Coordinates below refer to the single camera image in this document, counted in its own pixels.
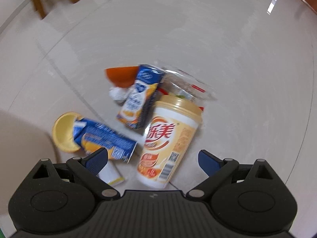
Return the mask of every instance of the yellow plastic cup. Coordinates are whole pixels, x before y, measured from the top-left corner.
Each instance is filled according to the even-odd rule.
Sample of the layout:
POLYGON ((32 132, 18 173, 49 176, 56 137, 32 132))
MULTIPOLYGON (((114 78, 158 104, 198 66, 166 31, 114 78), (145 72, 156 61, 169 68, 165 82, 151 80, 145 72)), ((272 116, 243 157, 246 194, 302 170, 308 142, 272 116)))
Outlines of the yellow plastic cup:
POLYGON ((61 115, 54 123, 52 138, 55 146, 67 153, 74 153, 80 150, 80 146, 74 141, 73 125, 75 120, 83 116, 76 112, 67 112, 61 115))

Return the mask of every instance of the tile floor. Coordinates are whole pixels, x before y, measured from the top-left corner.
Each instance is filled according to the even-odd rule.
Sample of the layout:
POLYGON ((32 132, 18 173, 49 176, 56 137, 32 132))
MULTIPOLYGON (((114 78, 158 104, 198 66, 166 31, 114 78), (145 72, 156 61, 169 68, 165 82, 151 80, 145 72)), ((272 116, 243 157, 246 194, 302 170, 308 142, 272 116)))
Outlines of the tile floor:
MULTIPOLYGON (((59 115, 77 111, 142 141, 116 121, 119 107, 103 69, 157 59, 174 65, 216 95, 167 188, 187 192, 206 179, 197 163, 201 149, 241 163, 265 158, 298 200, 292 232, 310 237, 314 226, 304 236, 302 230, 317 185, 311 188, 302 171, 316 175, 303 162, 316 157, 317 17, 300 0, 277 0, 268 14, 270 2, 48 0, 44 20, 29 3, 0 35, 0 109, 48 132, 59 115), (310 189, 309 197, 301 189, 310 189)), ((60 154, 61 161, 72 156, 60 154)), ((145 189, 133 177, 137 157, 117 164, 127 178, 120 192, 145 189)))

